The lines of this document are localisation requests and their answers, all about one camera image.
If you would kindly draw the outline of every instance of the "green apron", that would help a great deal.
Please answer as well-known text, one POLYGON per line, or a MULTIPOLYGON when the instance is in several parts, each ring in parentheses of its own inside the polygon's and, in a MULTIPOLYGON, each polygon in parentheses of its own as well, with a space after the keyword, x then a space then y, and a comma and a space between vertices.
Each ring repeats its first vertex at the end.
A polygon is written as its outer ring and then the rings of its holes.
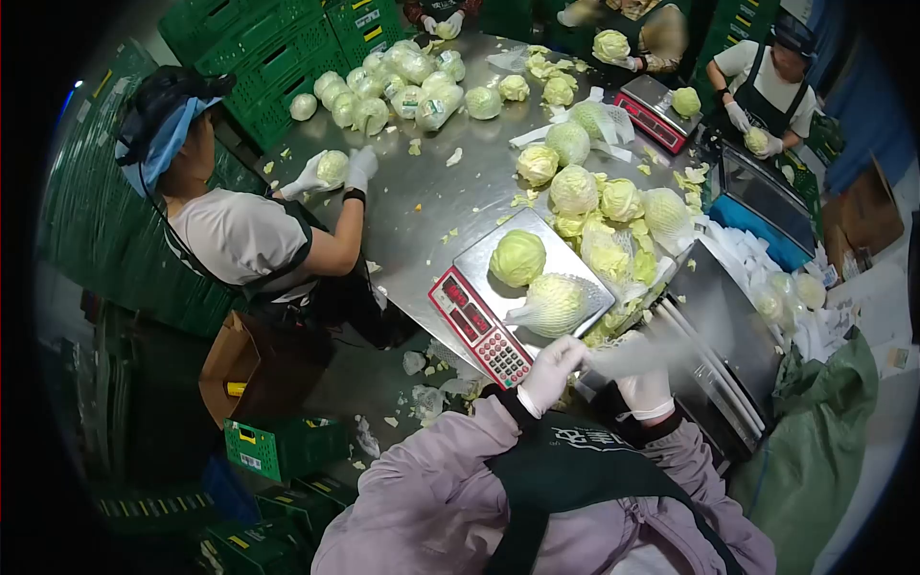
POLYGON ((687 492, 645 455, 600 425, 547 412, 524 429, 517 445, 487 460, 486 466, 501 481, 511 511, 499 546, 483 571, 486 575, 530 573, 551 513, 631 497, 670 497, 686 505, 727 572, 742 573, 687 492))

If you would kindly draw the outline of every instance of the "cardboard box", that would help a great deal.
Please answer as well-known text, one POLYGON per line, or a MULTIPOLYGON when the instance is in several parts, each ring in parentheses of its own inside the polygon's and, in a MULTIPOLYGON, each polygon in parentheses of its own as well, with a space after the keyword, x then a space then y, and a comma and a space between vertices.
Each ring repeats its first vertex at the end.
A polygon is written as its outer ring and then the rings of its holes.
POLYGON ((285 418, 299 414, 326 370, 324 342, 309 332, 268 328, 254 317, 231 311, 208 353, 198 388, 217 427, 233 420, 285 418), (227 394, 228 382, 245 382, 240 397, 227 394))

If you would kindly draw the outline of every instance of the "digital scale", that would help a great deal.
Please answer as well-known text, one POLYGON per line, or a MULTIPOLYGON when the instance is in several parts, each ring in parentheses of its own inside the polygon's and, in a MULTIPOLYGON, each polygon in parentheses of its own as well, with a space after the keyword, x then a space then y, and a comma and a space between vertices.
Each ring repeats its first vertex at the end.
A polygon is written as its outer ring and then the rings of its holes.
POLYGON ((690 134, 703 119, 702 112, 684 118, 671 107, 672 92, 649 75, 626 83, 614 97, 614 106, 627 111, 629 118, 672 154, 680 152, 690 134))
POLYGON ((485 374, 505 388, 523 380, 534 358, 552 339, 527 328, 505 326, 508 310, 521 307, 526 286, 512 288, 489 272, 492 251, 514 229, 536 234, 546 249, 544 273, 565 273, 584 278, 600 290, 601 305, 572 332, 580 337, 614 304, 614 297, 578 255, 537 213, 524 208, 454 258, 454 265, 428 292, 428 298, 472 352, 485 374))

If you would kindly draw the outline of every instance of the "pink jacket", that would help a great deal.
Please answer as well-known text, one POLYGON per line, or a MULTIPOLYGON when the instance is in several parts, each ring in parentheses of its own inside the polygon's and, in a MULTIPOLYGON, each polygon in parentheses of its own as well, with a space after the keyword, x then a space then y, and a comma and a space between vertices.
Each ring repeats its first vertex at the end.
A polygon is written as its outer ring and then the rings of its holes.
MULTIPOLYGON (((520 431, 496 397, 478 399, 474 406, 473 417, 442 414, 364 472, 358 500, 323 535, 313 575, 482 570, 509 516, 501 483, 483 462, 511 449, 520 431)), ((694 423, 682 422, 642 451, 690 494, 745 572, 776 571, 773 544, 726 496, 694 423)), ((551 515, 534 574, 602 572, 611 559, 629 551, 643 523, 672 544, 662 549, 665 555, 676 550, 686 558, 673 561, 676 569, 687 571, 689 565, 697 575, 724 572, 722 559, 682 503, 647 497, 551 515)))

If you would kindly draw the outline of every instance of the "stainless steel table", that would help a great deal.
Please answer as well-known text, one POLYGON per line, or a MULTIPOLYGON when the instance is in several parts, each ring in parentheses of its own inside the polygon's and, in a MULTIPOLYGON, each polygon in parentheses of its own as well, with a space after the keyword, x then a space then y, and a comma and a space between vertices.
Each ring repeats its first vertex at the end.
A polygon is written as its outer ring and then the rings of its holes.
MULTIPOLYGON (((460 86, 466 90, 511 74, 488 64, 485 58, 519 45, 516 40, 464 32, 433 52, 441 49, 460 52, 466 65, 466 77, 460 86)), ((570 57, 553 52, 547 58, 555 61, 570 57)), ((588 76, 574 69, 569 72, 578 79, 575 101, 581 101, 591 89, 588 76)), ((551 116, 547 107, 540 106, 543 84, 526 72, 523 76, 531 87, 526 101, 506 102, 501 114, 487 121, 455 113, 439 132, 423 132, 415 127, 414 121, 391 115, 388 125, 397 126, 398 131, 365 138, 336 126, 329 112, 320 107, 313 118, 295 126, 259 163, 261 168, 274 161, 274 169, 266 180, 278 179, 283 185, 300 173, 307 159, 322 150, 347 152, 349 148, 372 145, 380 169, 368 192, 362 244, 365 256, 383 267, 371 276, 372 281, 386 289, 387 297, 434 337, 476 366, 478 362, 438 314, 427 293, 432 280, 450 267, 454 257, 494 229, 498 218, 520 210, 520 207, 513 209, 511 201, 514 194, 524 193, 528 186, 523 179, 512 178, 520 151, 508 141, 547 125, 551 116), (413 138, 421 139, 421 155, 408 153, 408 142, 413 138), (458 147, 463 148, 463 159, 447 167, 444 162, 458 147), (280 152, 286 148, 291 152, 281 158, 280 152), (419 203, 421 211, 415 212, 419 203), (443 244, 441 238, 453 228, 457 228, 459 235, 443 244)), ((615 92, 608 90, 604 101, 612 102, 614 95, 615 92)), ((609 178, 630 178, 644 190, 668 187, 683 194, 677 189, 672 172, 691 165, 693 159, 686 152, 690 145, 678 156, 670 156, 637 129, 636 140, 630 147, 635 155, 632 164, 592 151, 584 166, 593 172, 605 172, 609 178), (644 156, 643 145, 655 150, 662 161, 651 166, 650 176, 636 169, 644 156)), ((332 227, 341 209, 340 194, 340 191, 314 194, 306 206, 332 227), (329 198, 332 201, 324 205, 329 198)), ((548 191, 544 191, 535 202, 535 209, 541 215, 550 214, 547 197, 548 191)))

